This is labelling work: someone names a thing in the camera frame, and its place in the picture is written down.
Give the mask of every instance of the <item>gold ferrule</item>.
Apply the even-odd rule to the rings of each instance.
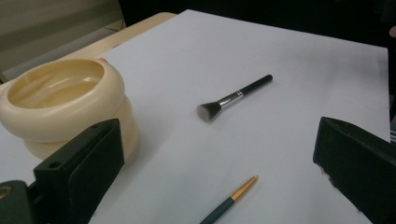
[[[238,201],[253,186],[253,184],[256,183],[258,179],[258,175],[251,177],[248,182],[246,182],[241,188],[233,193],[233,195],[231,196],[233,201]]]

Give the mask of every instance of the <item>makeup brush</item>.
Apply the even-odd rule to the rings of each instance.
[[[268,83],[272,79],[273,77],[271,75],[267,75],[251,83],[250,85],[244,87],[240,91],[236,91],[226,97],[219,99],[216,102],[212,102],[204,105],[198,105],[197,107],[198,116],[203,121],[209,122],[213,118],[215,118],[219,114],[219,112],[222,109],[224,109],[227,105],[229,105],[232,102],[235,102],[236,100],[242,98],[243,96],[252,93],[253,91],[262,87],[264,84]]]

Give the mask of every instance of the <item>silver ferrule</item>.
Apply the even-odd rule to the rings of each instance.
[[[224,98],[221,98],[220,100],[218,100],[218,103],[220,104],[221,109],[223,109],[227,105],[230,105],[231,103],[236,102],[238,99],[242,98],[242,96],[244,96],[244,93],[242,93],[241,91],[236,91]]]

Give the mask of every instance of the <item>wall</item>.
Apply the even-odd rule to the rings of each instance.
[[[121,18],[118,0],[1,0],[0,71]]]

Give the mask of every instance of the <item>white tabletop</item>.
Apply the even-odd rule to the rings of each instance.
[[[103,55],[122,74],[141,132],[91,223],[199,223],[253,175],[218,223],[370,223],[312,162],[321,117],[389,140],[387,50],[185,11]],[[196,106],[272,74],[202,122]],[[0,181],[39,160],[0,128]]]

